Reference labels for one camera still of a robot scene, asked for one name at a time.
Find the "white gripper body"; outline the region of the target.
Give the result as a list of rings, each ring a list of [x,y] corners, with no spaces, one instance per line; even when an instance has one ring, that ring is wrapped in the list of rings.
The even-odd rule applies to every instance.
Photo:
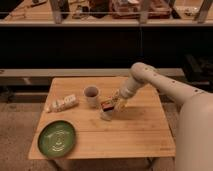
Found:
[[[137,93],[139,88],[140,84],[133,77],[129,77],[120,87],[119,94],[122,98],[129,99]]]

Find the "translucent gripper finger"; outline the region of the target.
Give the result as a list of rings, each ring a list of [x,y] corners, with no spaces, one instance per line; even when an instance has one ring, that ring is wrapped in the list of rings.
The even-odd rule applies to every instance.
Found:
[[[120,96],[120,90],[117,89],[117,90],[112,94],[112,96],[111,96],[110,98],[115,100],[115,99],[118,99],[119,96]]]
[[[116,102],[116,109],[122,110],[125,107],[126,103],[127,103],[126,99],[119,98]]]

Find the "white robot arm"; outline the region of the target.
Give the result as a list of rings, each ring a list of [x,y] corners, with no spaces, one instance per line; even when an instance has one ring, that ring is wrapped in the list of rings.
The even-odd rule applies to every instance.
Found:
[[[175,171],[213,171],[213,93],[163,76],[153,66],[136,62],[114,95],[115,108],[122,109],[146,84],[180,106]]]

